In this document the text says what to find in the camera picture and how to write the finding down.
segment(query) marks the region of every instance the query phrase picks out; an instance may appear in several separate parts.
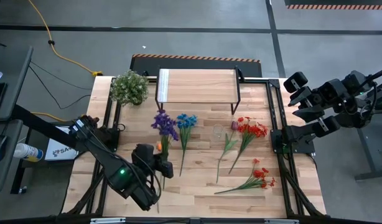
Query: spray can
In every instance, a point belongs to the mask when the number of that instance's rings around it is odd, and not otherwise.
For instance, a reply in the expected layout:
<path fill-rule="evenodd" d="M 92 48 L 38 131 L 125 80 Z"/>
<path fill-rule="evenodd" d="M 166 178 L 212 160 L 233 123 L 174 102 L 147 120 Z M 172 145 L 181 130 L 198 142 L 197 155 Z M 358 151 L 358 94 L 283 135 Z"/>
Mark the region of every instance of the spray can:
<path fill-rule="evenodd" d="M 29 162 L 39 162 L 43 158 L 43 151 L 24 143 L 18 143 L 14 151 L 14 157 Z"/>

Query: gray floor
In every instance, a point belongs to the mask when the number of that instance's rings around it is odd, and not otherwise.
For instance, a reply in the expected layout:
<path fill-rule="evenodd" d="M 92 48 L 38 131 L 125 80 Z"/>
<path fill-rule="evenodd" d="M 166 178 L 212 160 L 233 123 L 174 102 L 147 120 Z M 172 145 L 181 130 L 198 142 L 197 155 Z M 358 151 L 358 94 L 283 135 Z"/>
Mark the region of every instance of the gray floor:
<path fill-rule="evenodd" d="M 273 2 L 278 29 L 382 30 L 382 11 L 287 10 Z M 264 0 L 34 0 L 50 25 L 112 27 L 269 28 Z M 27 1 L 0 4 L 0 24 L 41 25 Z M 132 54 L 179 54 L 256 58 L 264 77 L 278 77 L 271 34 L 178 32 L 52 32 L 57 50 L 92 70 L 118 75 L 129 68 Z M 0 30 L 0 42 L 34 46 L 33 61 L 76 85 L 92 86 L 86 71 L 57 58 L 44 31 Z M 303 71 L 310 87 L 352 70 L 374 73 L 382 69 L 382 35 L 279 35 L 287 77 Z M 67 86 L 37 69 L 62 106 L 90 91 Z M 19 104 L 31 111 L 71 119 L 85 113 L 88 100 L 59 110 L 35 76 L 29 72 Z M 382 179 L 356 183 L 368 172 L 355 129 L 341 129 L 314 141 L 327 213 L 337 218 L 382 222 Z M 30 170 L 25 195 L 0 193 L 0 219 L 58 214 L 71 167 Z"/>

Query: yellow and black striped tape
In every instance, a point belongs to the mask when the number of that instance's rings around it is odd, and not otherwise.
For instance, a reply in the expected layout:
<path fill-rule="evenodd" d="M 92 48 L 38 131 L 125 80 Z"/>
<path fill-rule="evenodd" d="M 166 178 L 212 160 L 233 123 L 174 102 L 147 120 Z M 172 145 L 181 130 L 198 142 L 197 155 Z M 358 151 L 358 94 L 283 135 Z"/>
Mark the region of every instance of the yellow and black striped tape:
<path fill-rule="evenodd" d="M 195 60 L 222 60 L 237 62 L 257 62 L 260 60 L 247 58 L 221 58 L 221 57 L 201 57 L 201 56 L 181 56 L 181 55 L 156 55 L 156 54 L 134 54 L 132 57 L 150 57 L 150 58 L 178 58 L 178 59 L 195 59 Z"/>
<path fill-rule="evenodd" d="M 305 5 L 291 4 L 288 9 L 349 9 L 349 10 L 382 10 L 382 5 Z"/>

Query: wooden tabletop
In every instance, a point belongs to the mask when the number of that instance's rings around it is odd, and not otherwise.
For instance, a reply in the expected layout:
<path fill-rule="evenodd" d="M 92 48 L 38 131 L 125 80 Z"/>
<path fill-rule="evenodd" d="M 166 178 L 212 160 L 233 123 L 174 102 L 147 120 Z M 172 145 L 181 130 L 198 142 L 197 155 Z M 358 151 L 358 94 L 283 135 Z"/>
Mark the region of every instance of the wooden tabletop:
<path fill-rule="evenodd" d="M 103 119 L 105 103 L 108 99 L 111 77 L 96 77 L 91 94 L 87 114 Z M 105 202 L 105 216 L 121 217 L 221 217 L 221 218 L 282 218 L 286 217 L 284 199 L 282 195 L 279 168 L 276 155 L 271 149 L 269 136 L 254 139 L 235 165 L 231 174 L 228 171 L 235 160 L 240 143 L 226 154 L 220 164 L 220 178 L 216 184 L 217 162 L 223 152 L 224 137 L 217 139 L 213 135 L 213 126 L 220 124 L 224 132 L 231 134 L 230 123 L 240 116 L 250 116 L 254 121 L 271 129 L 271 118 L 268 111 L 266 87 L 262 84 L 240 84 L 241 103 L 234 116 L 231 115 L 229 105 L 176 103 L 166 104 L 165 109 L 170 117 L 175 118 L 181 113 L 198 116 L 198 124 L 193 128 L 191 140 L 187 145 L 182 176 L 179 177 L 182 150 L 180 142 L 173 142 L 169 148 L 169 160 L 174 166 L 174 177 L 166 179 L 165 189 L 157 205 L 148 212 L 142 211 L 131 198 L 120 197 L 108 188 Z M 285 105 L 289 103 L 290 94 L 281 87 Z M 126 125 L 121 133 L 118 154 L 131 161 L 131 151 L 137 143 L 156 145 L 159 141 L 158 131 L 151 128 L 157 106 L 154 101 L 155 84 L 149 86 L 149 98 L 140 106 L 126 105 L 122 107 L 119 123 Z M 276 110 L 277 99 L 274 97 Z M 113 104 L 110 124 L 113 122 Z M 297 107 L 285 107 L 289 125 L 303 125 L 300 118 L 292 112 Z M 238 133 L 234 139 L 241 139 Z M 316 208 L 325 213 L 319 179 L 311 158 L 304 154 L 294 155 L 299 185 Z M 269 176 L 273 176 L 277 183 L 273 188 L 249 189 L 214 195 L 215 192 L 231 189 L 244 183 L 252 169 L 252 159 L 261 162 L 258 168 L 266 168 Z M 95 159 L 90 153 L 85 153 L 75 161 L 67 197 L 63 211 L 70 210 L 82 197 L 90 185 Z M 294 211 L 296 203 L 293 190 L 290 188 L 291 202 Z"/>
<path fill-rule="evenodd" d="M 236 103 L 234 69 L 160 69 L 160 103 Z"/>

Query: clear glass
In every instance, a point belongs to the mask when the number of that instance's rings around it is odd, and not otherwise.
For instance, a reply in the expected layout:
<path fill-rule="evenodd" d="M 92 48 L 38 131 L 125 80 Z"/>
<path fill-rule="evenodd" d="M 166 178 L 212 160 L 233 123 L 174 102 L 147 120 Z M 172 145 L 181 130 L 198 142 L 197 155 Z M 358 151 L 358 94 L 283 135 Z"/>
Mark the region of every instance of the clear glass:
<path fill-rule="evenodd" d="M 213 126 L 213 134 L 212 134 L 212 140 L 219 141 L 221 136 L 223 135 L 223 126 L 221 124 L 215 124 Z"/>

